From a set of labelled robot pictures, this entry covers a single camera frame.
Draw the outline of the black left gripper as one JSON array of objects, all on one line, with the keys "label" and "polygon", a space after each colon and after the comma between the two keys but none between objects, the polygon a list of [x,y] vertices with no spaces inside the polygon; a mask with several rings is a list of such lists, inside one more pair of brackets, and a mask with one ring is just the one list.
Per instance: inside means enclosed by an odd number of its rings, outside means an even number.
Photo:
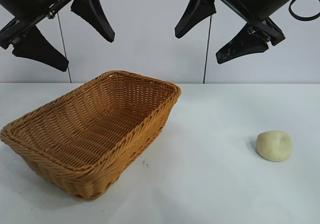
[{"label": "black left gripper", "polygon": [[[44,18],[52,18],[72,0],[0,0],[0,5],[10,12],[14,19],[0,33],[0,46],[7,49],[11,39],[24,29],[32,27]],[[112,43],[115,32],[110,26],[100,0],[74,0],[71,11],[89,23],[105,40]],[[16,57],[41,62],[66,72],[69,61],[55,49],[34,26],[13,42],[12,54]]]}]

